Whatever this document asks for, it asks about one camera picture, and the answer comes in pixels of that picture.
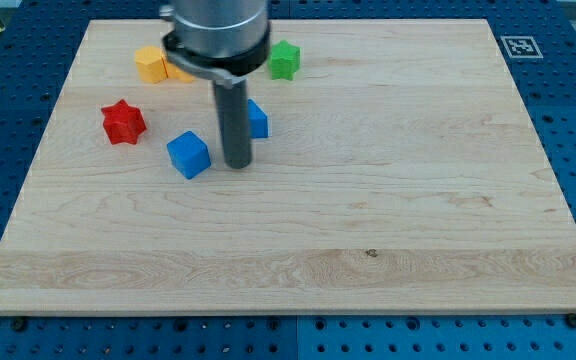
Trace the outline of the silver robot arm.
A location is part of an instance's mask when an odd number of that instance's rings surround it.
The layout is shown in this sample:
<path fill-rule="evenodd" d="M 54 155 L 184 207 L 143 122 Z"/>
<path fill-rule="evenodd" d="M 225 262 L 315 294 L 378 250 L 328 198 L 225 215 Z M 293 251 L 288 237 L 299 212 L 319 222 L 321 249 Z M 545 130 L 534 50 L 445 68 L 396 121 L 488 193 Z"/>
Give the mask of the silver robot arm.
<path fill-rule="evenodd" d="M 226 89 L 243 82 L 268 57 L 266 0 L 170 0 L 159 16 L 172 25 L 162 39 L 167 59 Z"/>

